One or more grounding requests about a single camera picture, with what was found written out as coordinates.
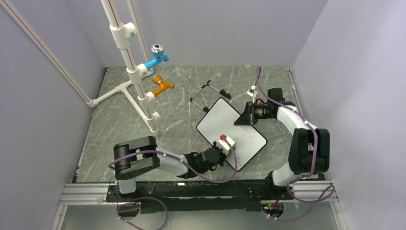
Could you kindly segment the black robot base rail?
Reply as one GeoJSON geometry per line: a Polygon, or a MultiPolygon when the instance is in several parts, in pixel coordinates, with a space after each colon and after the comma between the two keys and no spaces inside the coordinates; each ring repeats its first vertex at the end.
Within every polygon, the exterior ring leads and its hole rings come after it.
{"type": "Polygon", "coordinates": [[[233,210],[261,211],[268,203],[293,198],[285,187],[273,185],[270,179],[232,180],[223,184],[205,181],[138,182],[136,191],[118,196],[115,185],[110,185],[106,202],[130,202],[135,198],[153,197],[156,201],[140,201],[142,214],[158,211],[233,210]]]}

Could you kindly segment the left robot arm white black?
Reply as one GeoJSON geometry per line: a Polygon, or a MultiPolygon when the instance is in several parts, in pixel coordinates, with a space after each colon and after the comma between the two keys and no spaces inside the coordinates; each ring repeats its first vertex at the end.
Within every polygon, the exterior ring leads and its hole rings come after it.
{"type": "Polygon", "coordinates": [[[182,179],[202,177],[224,165],[234,145],[233,140],[220,139],[205,151],[175,154],[161,148],[155,137],[147,136],[114,145],[114,160],[109,168],[114,170],[119,196],[132,201],[138,193],[137,177],[152,170],[165,171],[182,179]]]}

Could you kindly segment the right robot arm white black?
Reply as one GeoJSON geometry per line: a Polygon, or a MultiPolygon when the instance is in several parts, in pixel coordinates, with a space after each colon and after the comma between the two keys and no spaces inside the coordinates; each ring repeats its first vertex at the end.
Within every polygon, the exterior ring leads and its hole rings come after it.
{"type": "Polygon", "coordinates": [[[281,88],[269,89],[265,102],[261,99],[247,102],[234,125],[253,126],[261,119],[280,121],[292,135],[288,162],[271,173],[272,181],[264,185],[266,197],[275,199],[282,193],[282,186],[328,171],[329,131],[302,119],[295,104],[284,99],[281,88]]]}

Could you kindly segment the small black-framed whiteboard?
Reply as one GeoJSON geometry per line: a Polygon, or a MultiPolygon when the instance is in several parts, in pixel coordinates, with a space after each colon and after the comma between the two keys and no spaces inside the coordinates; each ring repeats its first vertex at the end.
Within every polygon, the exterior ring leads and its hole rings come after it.
{"type": "Polygon", "coordinates": [[[221,135],[232,139],[236,157],[230,153],[226,162],[240,171],[268,143],[268,140],[253,126],[235,126],[240,113],[224,98],[218,98],[196,126],[197,131],[212,144],[221,135]]]}

